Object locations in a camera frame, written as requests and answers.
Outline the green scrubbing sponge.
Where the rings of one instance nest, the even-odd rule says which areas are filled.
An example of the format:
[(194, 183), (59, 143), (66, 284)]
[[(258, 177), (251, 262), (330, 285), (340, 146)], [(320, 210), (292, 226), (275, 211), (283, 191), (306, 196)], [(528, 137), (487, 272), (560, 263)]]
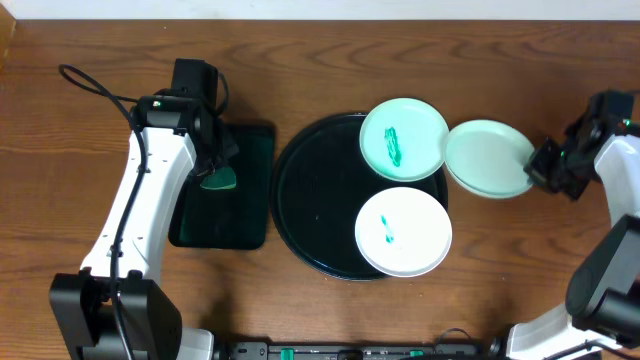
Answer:
[(236, 187), (236, 184), (235, 171), (231, 167), (225, 166), (214, 170), (210, 175), (206, 176), (200, 183), (200, 187), (209, 191), (231, 190)]

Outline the light green plate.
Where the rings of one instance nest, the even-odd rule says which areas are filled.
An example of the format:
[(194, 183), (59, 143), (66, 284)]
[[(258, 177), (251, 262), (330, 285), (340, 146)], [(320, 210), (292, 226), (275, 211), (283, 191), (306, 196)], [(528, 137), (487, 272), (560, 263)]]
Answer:
[(444, 145), (444, 161), (454, 180), (469, 192), (490, 199), (508, 199), (532, 188), (524, 166), (533, 152), (531, 141), (515, 128), (477, 119), (450, 131)]
[(367, 165), (397, 182), (414, 182), (434, 174), (444, 163), (449, 127), (430, 104), (413, 98), (387, 100), (366, 116), (359, 147)]

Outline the light green plate top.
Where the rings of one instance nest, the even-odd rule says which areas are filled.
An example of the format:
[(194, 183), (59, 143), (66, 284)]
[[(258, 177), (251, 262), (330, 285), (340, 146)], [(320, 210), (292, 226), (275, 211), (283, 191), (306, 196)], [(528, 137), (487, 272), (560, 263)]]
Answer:
[(434, 174), (444, 163), (449, 127), (430, 104), (413, 98), (387, 100), (366, 116), (359, 147), (367, 165), (397, 182), (414, 182)]

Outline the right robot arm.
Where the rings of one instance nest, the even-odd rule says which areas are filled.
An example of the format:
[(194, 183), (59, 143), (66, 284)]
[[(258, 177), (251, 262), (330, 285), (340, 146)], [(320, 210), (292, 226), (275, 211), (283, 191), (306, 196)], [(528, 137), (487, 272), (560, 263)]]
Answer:
[(562, 304), (506, 338), (507, 359), (578, 359), (639, 347), (639, 126), (624, 120), (594, 168), (611, 228), (574, 272)]

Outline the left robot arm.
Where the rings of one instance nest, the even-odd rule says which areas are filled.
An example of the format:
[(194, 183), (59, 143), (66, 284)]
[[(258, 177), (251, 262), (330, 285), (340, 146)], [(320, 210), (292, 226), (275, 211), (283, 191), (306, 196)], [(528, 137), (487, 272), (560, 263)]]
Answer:
[(160, 287), (163, 251), (188, 178), (214, 169), (222, 123), (207, 100), (175, 91), (132, 108), (128, 162), (99, 238), (49, 301), (73, 359), (211, 359), (214, 336), (187, 328)]

